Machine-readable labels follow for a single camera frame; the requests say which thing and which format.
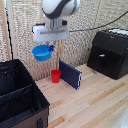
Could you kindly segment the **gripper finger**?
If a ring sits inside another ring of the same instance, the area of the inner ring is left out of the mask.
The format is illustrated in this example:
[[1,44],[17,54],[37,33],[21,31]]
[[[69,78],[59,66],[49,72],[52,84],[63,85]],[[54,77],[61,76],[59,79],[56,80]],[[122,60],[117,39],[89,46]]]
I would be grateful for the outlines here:
[[54,45],[51,45],[51,46],[49,46],[49,52],[53,52],[54,51],[54,48],[55,48],[55,46]]

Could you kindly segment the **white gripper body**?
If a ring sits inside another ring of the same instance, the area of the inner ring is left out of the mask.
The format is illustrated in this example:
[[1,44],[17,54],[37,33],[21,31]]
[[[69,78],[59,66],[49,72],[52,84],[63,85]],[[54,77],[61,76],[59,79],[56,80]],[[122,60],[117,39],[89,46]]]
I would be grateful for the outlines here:
[[68,36],[68,26],[60,26],[53,30],[49,30],[46,25],[33,27],[33,40],[36,43],[64,40],[67,39]]

